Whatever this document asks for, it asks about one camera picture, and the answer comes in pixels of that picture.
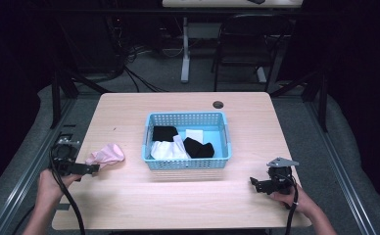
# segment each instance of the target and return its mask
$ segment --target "black cloth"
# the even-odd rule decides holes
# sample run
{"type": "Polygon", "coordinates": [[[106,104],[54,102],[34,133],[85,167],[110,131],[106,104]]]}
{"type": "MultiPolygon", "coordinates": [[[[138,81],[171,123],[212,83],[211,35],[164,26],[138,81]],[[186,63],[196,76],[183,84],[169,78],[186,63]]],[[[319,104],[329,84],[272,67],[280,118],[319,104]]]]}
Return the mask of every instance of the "black cloth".
{"type": "Polygon", "coordinates": [[[174,142],[172,137],[175,135],[178,135],[178,132],[174,126],[154,126],[153,141],[174,142]]]}
{"type": "Polygon", "coordinates": [[[187,137],[184,141],[184,148],[192,159],[212,158],[214,156],[214,146],[211,143],[205,145],[199,141],[187,137]]]}

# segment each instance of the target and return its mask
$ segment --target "human hand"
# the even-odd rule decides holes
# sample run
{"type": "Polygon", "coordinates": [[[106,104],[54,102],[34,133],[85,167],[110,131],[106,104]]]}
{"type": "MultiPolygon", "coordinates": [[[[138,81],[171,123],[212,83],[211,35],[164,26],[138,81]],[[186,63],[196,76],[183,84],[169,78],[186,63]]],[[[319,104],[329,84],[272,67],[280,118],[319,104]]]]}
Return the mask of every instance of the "human hand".
{"type": "MultiPolygon", "coordinates": [[[[75,180],[81,177],[82,175],[71,174],[62,177],[62,181],[68,188],[75,180]]],[[[46,228],[52,217],[52,210],[63,196],[63,192],[50,169],[41,171],[37,184],[35,207],[24,230],[24,235],[46,234],[46,228]]]]}
{"type": "MultiPolygon", "coordinates": [[[[63,183],[68,188],[74,181],[81,178],[82,175],[71,174],[62,177],[63,183]]],[[[37,205],[50,205],[56,206],[63,196],[63,192],[53,177],[53,172],[50,169],[44,169],[40,173],[38,179],[38,189],[37,189],[37,205]]]]}
{"type": "MultiPolygon", "coordinates": [[[[319,206],[309,197],[309,195],[304,191],[304,189],[297,184],[298,190],[298,204],[296,207],[297,212],[302,212],[305,216],[309,217],[314,213],[315,210],[319,210],[319,206]]],[[[293,205],[294,202],[294,187],[291,187],[290,194],[284,195],[278,192],[273,192],[269,195],[269,197],[275,201],[279,201],[281,203],[286,203],[289,206],[293,205]]]]}

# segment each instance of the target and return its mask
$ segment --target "wooden table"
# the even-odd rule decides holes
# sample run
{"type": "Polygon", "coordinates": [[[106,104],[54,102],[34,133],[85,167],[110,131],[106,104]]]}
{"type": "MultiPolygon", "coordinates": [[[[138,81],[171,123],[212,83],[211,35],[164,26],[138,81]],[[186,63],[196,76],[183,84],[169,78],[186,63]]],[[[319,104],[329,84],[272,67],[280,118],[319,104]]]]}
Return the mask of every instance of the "wooden table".
{"type": "MultiPolygon", "coordinates": [[[[291,159],[266,93],[105,94],[91,120],[77,161],[117,143],[125,161],[85,175],[71,194],[86,229],[209,229],[285,227],[288,211],[259,194],[249,177],[267,180],[266,163],[291,159]],[[217,110],[214,101],[224,107],[217,110]],[[144,125],[152,112],[221,111],[232,157],[224,169],[151,171],[141,159],[144,125]]],[[[294,175],[300,181],[297,172],[294,175]]],[[[309,226],[295,214],[293,226],[309,226]]],[[[57,211],[55,229],[78,229],[74,212],[57,211]]]]}

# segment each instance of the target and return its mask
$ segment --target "table leg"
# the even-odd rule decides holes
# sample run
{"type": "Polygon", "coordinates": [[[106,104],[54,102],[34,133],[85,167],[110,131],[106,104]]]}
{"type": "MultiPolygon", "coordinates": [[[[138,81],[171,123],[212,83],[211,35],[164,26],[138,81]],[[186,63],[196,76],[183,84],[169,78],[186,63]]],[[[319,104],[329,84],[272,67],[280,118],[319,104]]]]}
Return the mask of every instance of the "table leg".
{"type": "Polygon", "coordinates": [[[183,67],[181,69],[181,82],[189,82],[190,53],[189,53],[189,36],[187,18],[183,19],[183,67]]]}

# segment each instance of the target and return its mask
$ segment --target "chair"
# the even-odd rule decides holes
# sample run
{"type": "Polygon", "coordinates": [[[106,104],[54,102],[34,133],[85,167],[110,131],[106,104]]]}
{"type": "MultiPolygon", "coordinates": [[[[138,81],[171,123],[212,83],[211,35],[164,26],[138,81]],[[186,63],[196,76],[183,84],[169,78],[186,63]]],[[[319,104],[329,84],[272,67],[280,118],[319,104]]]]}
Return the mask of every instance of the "chair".
{"type": "Polygon", "coordinates": [[[242,14],[226,19],[218,33],[212,65],[214,91],[217,90],[219,66],[252,67],[253,73],[257,73],[260,67],[269,67],[265,84],[267,91],[278,45],[287,33],[289,25],[286,18],[271,15],[242,14]]]}

